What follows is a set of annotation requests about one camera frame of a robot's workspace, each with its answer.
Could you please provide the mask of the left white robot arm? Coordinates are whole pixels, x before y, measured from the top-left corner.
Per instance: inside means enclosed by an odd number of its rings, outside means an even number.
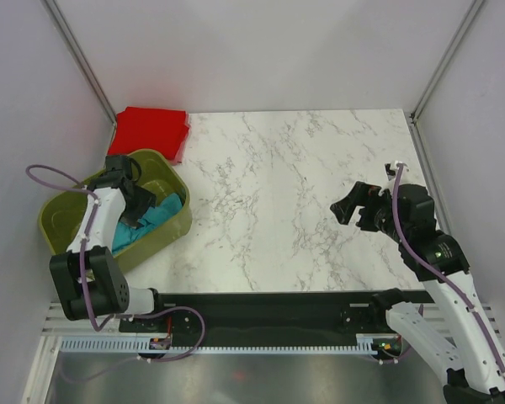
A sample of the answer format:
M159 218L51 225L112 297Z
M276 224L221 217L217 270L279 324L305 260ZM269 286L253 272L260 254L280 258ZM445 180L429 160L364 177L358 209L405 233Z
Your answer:
M66 318L139 315L150 331L167 324L168 312L155 303L155 291L129 286L112 254L119 223L133 228L155 205L156 196L137 184L140 165L125 155L108 156L104 170L82 191L88 204L77 234L66 251L50 259L50 274Z

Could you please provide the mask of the teal t shirt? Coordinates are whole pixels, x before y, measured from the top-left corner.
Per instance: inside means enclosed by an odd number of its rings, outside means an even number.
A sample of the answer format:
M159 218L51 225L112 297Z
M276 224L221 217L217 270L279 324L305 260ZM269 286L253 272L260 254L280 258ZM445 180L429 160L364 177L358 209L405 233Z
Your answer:
M114 233L112 253L114 255L119 253L132 243L139 241L145 235L155 231L159 226L173 218L182 208L183 204L178 194L172 193L159 205L150 207L146 211L139 219L140 226L138 228L133 228L119 222Z

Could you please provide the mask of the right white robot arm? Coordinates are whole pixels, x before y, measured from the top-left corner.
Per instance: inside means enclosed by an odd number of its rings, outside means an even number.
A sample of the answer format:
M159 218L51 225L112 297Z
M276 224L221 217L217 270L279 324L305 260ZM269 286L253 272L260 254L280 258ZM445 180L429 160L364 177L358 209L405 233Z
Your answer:
M505 403L505 350L483 311L460 245L437 227L428 191L407 183L391 192L358 181L330 210L341 225L359 213L360 230L380 231L397 244L450 336L423 320L399 289L374 295L370 325L391 329L408 342L438 377L448 403Z

